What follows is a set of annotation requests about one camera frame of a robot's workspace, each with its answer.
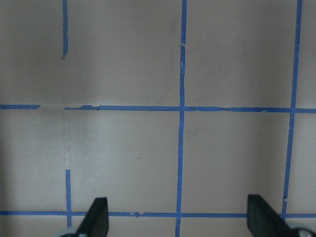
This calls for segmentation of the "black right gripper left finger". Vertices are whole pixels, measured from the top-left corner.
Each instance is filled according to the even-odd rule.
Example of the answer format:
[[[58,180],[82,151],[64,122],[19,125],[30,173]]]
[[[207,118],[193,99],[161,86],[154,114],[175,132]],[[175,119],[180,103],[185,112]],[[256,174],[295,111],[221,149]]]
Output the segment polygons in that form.
[[[76,231],[77,237],[106,237],[109,231],[109,213],[106,197],[96,198]]]

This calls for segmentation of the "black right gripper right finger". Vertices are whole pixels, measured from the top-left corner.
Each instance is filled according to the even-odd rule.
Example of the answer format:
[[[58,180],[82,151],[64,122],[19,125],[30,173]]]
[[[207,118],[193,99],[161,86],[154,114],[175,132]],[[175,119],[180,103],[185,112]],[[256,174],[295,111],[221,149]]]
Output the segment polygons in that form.
[[[253,237],[298,237],[260,195],[248,195],[247,227]]]

